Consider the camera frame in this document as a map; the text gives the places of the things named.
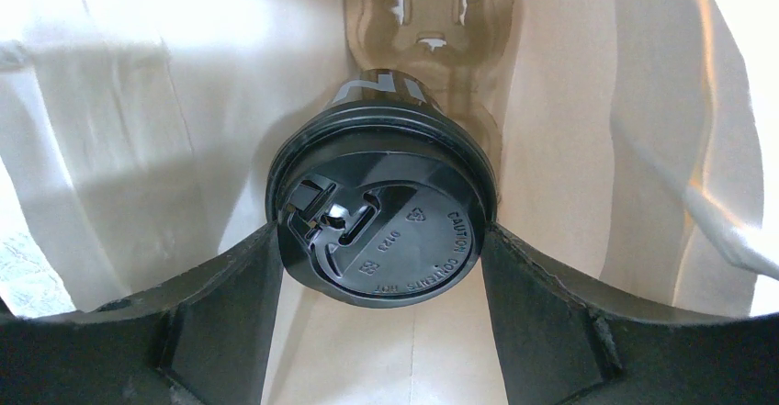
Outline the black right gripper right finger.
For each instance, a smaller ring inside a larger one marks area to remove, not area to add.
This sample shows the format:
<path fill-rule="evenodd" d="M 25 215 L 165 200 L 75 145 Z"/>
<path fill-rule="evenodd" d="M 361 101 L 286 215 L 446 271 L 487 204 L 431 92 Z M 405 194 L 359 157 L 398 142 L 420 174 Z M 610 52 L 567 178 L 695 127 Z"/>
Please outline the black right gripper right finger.
<path fill-rule="evenodd" d="M 778 318 L 678 309 L 587 276 L 493 224 L 481 254 L 512 404 L 775 404 Z"/>

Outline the black paper coffee cup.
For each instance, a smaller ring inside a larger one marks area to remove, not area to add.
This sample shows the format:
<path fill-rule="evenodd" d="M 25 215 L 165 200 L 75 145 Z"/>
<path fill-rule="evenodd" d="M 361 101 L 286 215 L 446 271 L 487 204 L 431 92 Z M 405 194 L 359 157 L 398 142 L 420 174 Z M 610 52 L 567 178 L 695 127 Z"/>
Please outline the black paper coffee cup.
<path fill-rule="evenodd" d="M 423 82 L 395 69 L 370 69 L 359 73 L 338 87 L 330 106 L 366 100 L 400 102 L 443 112 Z"/>

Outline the brown cardboard cup carrier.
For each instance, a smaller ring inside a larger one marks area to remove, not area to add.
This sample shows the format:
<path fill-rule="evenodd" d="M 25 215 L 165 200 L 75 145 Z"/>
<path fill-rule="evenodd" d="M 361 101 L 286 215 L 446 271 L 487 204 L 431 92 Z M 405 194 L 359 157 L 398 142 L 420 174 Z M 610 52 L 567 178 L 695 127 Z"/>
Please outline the brown cardboard cup carrier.
<path fill-rule="evenodd" d="M 356 64 L 419 79 L 498 170 L 522 1 L 344 0 L 344 9 Z"/>

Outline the black plastic cup lid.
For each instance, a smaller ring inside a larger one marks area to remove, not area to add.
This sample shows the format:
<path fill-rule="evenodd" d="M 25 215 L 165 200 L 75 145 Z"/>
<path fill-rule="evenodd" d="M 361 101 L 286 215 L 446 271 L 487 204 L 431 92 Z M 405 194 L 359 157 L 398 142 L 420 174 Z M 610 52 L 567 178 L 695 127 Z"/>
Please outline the black plastic cup lid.
<path fill-rule="evenodd" d="M 358 100 L 329 107 L 271 164 L 267 219 L 302 285 L 358 307 L 434 298 L 478 260 L 497 207 L 478 143 L 434 107 Z"/>

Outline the brown paper bag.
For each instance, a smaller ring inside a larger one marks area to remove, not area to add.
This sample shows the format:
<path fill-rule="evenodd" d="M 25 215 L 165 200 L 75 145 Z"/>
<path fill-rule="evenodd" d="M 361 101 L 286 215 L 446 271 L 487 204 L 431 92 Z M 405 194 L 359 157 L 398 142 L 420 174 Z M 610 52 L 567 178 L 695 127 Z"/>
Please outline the brown paper bag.
<path fill-rule="evenodd" d="M 758 77 L 731 31 L 766 30 L 778 0 L 521 1 L 487 229 L 639 298 L 778 318 L 752 307 L 778 276 L 777 59 Z M 1 0 L 1 158 L 27 227 L 9 241 L 42 261 L 2 259 L 1 318 L 91 312 L 276 229 L 277 152 L 365 70 L 344 0 Z M 512 404 L 481 254 L 390 309 L 280 258 L 257 404 Z"/>

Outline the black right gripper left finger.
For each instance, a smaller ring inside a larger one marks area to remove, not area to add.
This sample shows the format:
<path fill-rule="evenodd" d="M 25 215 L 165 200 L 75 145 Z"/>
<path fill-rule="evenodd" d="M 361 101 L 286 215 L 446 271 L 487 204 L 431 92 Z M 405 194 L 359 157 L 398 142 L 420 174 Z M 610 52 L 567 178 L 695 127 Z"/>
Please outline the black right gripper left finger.
<path fill-rule="evenodd" d="M 101 308 L 1 318 L 4 404 L 257 404 L 283 274 L 266 225 Z"/>

